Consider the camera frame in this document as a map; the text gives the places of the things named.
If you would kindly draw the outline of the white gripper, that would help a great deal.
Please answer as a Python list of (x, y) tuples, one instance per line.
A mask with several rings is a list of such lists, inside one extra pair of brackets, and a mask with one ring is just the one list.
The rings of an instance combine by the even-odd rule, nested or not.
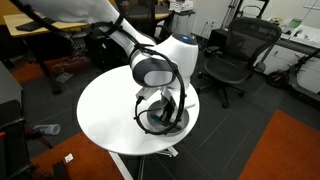
[(187, 86), (183, 93), (180, 92), (180, 89), (173, 89), (171, 87), (143, 87), (136, 93), (136, 98), (141, 98), (142, 100), (147, 101), (155, 95), (159, 95), (171, 104), (164, 107), (160, 116), (160, 121), (166, 121), (166, 119), (167, 121), (171, 120), (175, 109), (178, 109), (179, 107), (179, 102), (181, 100), (180, 95), (183, 95), (184, 97), (184, 110), (196, 106), (196, 92), (191, 85)]

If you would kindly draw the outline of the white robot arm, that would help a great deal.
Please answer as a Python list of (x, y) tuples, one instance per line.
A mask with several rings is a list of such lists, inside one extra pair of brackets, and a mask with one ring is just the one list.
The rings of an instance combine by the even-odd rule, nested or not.
[(108, 0), (13, 1), (31, 19), (67, 39), (96, 30), (112, 38), (124, 48), (133, 78), (142, 87), (164, 87), (183, 95), (189, 86), (198, 47), (181, 34), (172, 34), (157, 44), (137, 31)]

